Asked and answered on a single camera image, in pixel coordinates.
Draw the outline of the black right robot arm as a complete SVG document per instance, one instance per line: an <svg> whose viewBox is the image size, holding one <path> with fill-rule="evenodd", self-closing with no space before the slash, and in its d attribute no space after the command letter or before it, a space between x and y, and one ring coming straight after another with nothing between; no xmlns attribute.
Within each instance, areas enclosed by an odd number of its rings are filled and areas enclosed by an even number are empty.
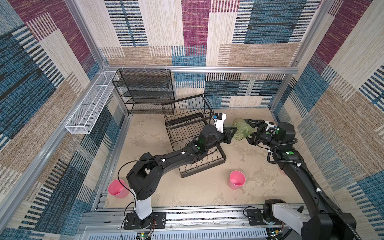
<svg viewBox="0 0 384 240"><path fill-rule="evenodd" d="M246 119L254 132L247 137L251 145L268 146L267 161L278 165L290 178L304 200L309 216L293 210L280 200L265 203L267 222L281 221L303 240L359 240L357 222L350 213L344 213L323 191L308 169L304 158L293 147L295 127L286 122L273 126L264 120Z"/></svg>

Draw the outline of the bright green translucent cup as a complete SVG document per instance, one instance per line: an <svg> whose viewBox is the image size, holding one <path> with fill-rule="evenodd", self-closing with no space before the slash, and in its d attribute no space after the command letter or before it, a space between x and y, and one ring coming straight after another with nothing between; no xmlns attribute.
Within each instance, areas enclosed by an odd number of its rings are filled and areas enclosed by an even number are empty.
<svg viewBox="0 0 384 240"><path fill-rule="evenodd" d="M254 128L252 128L244 119L241 118L234 119L232 128L237 129L234 138L238 141L241 141L254 132Z"/></svg>

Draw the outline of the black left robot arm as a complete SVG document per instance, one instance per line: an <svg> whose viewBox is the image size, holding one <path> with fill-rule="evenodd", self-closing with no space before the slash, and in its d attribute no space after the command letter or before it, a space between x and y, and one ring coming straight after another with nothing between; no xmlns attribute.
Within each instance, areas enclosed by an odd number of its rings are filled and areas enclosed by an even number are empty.
<svg viewBox="0 0 384 240"><path fill-rule="evenodd" d="M149 220L153 214L151 196L162 176L183 165L194 164L205 158L209 150L221 143L230 144L237 128L218 131L214 125L206 125L184 148L165 155L143 154L127 174L129 187L135 198L135 214L141 220Z"/></svg>

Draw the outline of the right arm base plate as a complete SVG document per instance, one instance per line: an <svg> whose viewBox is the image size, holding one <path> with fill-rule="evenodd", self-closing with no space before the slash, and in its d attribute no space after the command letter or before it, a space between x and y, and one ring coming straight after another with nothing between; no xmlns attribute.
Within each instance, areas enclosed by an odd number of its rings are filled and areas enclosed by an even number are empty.
<svg viewBox="0 0 384 240"><path fill-rule="evenodd" d="M243 209L243 215L248 219L250 226L272 226L283 225L280 220L265 220L263 216L263 209L254 208L252 206Z"/></svg>

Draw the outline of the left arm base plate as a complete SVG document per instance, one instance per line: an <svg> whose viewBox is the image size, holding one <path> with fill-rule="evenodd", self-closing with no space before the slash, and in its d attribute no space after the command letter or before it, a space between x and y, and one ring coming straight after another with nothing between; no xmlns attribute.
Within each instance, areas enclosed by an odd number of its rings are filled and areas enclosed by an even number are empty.
<svg viewBox="0 0 384 240"><path fill-rule="evenodd" d="M135 212L128 213L124 220L124 230L139 230L139 229L164 229L166 227L166 212L152 212L144 220L141 220Z"/></svg>

